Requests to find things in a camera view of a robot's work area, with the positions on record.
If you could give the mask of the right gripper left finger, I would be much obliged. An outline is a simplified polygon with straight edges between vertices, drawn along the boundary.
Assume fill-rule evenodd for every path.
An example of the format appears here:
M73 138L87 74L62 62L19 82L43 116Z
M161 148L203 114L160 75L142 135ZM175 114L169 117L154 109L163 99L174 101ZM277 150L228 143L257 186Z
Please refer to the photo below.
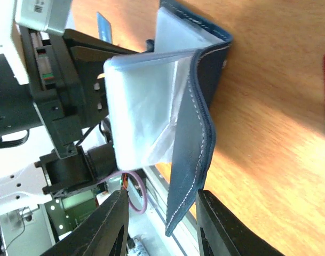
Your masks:
M128 193L116 190L71 234L43 255L125 255L128 224Z

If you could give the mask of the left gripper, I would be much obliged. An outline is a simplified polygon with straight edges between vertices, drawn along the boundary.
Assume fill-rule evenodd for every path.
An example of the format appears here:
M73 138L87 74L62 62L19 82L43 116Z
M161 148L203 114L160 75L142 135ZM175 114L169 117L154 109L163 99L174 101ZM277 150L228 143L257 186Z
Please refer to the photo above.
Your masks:
M104 83L95 89L107 59L133 51L73 29L50 34L35 46L38 31L21 26L21 39L33 105L60 159L76 155L82 129L96 126L108 115Z

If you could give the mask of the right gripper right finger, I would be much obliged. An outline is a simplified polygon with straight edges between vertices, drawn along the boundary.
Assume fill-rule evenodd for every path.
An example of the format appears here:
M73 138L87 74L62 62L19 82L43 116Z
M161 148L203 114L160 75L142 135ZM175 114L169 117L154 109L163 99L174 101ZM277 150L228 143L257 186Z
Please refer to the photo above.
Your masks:
M282 255L208 190L197 192L196 217L200 255Z

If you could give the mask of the dark blue card holder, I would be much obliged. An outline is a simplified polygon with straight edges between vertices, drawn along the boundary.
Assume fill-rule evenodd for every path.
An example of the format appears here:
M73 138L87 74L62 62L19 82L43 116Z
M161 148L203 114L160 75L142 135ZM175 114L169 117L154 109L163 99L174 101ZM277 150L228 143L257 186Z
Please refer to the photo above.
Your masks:
M232 35L177 1L161 1L154 49L104 63L117 167L171 164L165 234L204 187L216 144L209 107Z

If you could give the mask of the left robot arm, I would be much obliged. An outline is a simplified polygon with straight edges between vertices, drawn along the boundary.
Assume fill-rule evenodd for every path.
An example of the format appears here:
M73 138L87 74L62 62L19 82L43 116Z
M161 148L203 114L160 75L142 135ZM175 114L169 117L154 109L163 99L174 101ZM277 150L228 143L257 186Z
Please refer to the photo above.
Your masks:
M128 209L118 192L67 239L32 207L96 187L114 150L82 142L108 114L104 62L130 50L67 28L71 1L0 1L0 229L6 255L123 255Z

